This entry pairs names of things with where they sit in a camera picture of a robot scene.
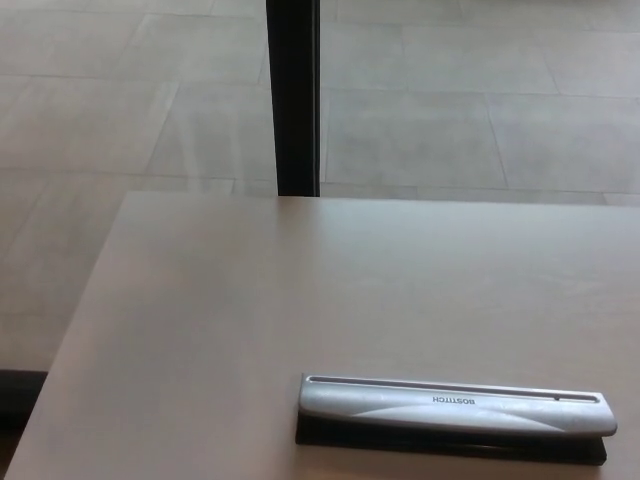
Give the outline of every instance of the floor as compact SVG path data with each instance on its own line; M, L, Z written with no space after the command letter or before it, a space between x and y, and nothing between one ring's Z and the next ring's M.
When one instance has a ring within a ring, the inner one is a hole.
M125 193L273 195L264 0L0 0L0 368ZM323 0L322 194L640 205L640 0Z

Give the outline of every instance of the table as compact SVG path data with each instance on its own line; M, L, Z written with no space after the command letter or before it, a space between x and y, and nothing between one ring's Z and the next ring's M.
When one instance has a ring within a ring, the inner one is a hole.
M640 210L134 193L8 480L640 478ZM296 447L302 372L596 390L601 469Z

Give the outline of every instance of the light gray floor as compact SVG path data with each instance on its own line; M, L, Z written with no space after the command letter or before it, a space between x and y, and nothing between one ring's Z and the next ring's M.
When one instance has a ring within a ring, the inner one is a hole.
M323 0L326 196L640 204L640 0ZM264 0L0 0L0 368L124 194L273 195Z

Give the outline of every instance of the white table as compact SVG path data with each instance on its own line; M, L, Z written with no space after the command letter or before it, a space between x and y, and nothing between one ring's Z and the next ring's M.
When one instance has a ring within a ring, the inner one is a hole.
M637 480L639 339L640 210L130 194L7 478ZM619 431L601 469L296 447L302 372L602 391Z

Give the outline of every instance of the bostitch logo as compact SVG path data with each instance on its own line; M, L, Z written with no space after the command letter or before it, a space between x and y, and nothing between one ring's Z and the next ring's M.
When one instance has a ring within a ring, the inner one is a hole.
M433 397L434 403L457 403L460 405L475 405L476 401L469 398Z

